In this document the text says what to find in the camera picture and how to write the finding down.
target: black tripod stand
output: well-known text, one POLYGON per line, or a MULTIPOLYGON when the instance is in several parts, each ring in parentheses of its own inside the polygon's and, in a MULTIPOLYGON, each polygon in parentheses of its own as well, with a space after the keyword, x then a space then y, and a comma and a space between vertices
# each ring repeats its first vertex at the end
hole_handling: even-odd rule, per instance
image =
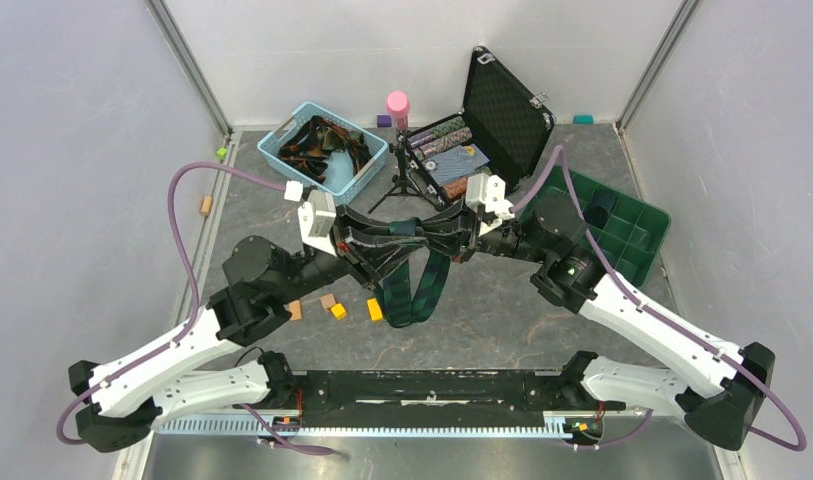
POLYGON ((406 139, 405 131, 398 131, 397 132, 397 144, 389 144, 388 150, 394 153, 394 156, 397 158, 397 168, 398 174, 391 177, 391 181, 394 183, 394 186, 391 187, 391 190, 388 191, 382 198, 379 199, 377 203, 368 210, 368 213, 373 213, 377 207, 379 207, 382 202, 385 201, 388 197, 419 197, 426 200, 430 205, 433 203, 427 199, 421 190, 415 185, 415 182, 409 177, 407 173, 407 169, 409 165, 406 160, 406 139))

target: blue plastic basket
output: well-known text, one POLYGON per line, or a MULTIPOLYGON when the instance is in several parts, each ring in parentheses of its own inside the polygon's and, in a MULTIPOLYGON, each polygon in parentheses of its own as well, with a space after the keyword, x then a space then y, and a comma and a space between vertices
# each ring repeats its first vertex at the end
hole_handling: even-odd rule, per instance
POLYGON ((274 170, 292 180, 303 183, 303 185, 314 185, 320 190, 331 193, 332 196, 335 197, 335 204, 343 205, 350 203, 356 198, 356 195, 365 188, 368 182, 374 178, 374 175, 379 173, 382 167, 385 166, 387 155, 383 155, 383 153, 388 149, 388 143, 371 132, 357 127, 321 106, 315 105, 312 102, 306 102, 297 107, 291 114, 291 118, 286 120, 285 123, 265 135, 265 138, 259 141, 258 147, 259 151, 265 156, 265 160, 268 161, 268 164, 270 164, 274 170), (358 130, 362 132, 365 135, 365 142, 368 144, 368 149, 373 155, 371 161, 362 167, 362 170, 339 192, 334 192, 306 175, 303 175, 278 157, 280 147, 282 147, 289 138, 294 136, 297 131, 300 130, 300 127, 308 122, 313 115, 320 115, 348 130, 358 130))

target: green compartment tray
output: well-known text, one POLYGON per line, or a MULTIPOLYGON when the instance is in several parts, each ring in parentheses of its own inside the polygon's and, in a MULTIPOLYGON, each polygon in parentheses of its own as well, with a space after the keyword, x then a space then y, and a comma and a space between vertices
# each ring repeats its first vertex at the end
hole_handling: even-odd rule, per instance
MULTIPOLYGON (((599 190, 611 191, 617 197, 618 201, 604 228, 600 229, 589 224, 589 229, 612 266, 634 286, 641 287, 647 280, 656 255, 662 247, 662 241, 671 225, 671 217, 653 205, 625 195, 573 170, 571 181, 574 183, 574 191, 583 211, 599 190)), ((559 166, 550 172, 534 200, 544 195, 568 196, 568 188, 559 166)), ((582 245, 593 251, 587 240, 583 239, 582 245)))

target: pink water bottle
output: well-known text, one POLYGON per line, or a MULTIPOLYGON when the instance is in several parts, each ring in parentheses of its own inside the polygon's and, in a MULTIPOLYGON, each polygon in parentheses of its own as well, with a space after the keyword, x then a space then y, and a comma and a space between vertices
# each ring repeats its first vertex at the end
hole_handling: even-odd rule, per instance
POLYGON ((388 94, 388 100, 385 102, 385 107, 388 114, 391 115, 391 120, 394 121, 394 126, 398 131, 403 131, 409 128, 409 97, 400 90, 395 90, 388 94))

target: open suitcase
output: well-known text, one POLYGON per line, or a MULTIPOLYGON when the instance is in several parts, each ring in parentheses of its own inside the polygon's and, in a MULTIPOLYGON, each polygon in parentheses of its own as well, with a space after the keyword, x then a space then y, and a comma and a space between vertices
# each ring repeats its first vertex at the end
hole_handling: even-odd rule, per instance
MULTIPOLYGON (((417 138, 448 120, 462 117, 475 145, 489 159, 487 167, 506 182, 507 195, 535 171, 555 125, 544 106, 546 96, 533 95, 486 47, 471 54, 462 110, 410 133, 417 138)), ((439 210, 464 193, 466 180, 440 185, 415 149, 407 148, 410 176, 439 210)))

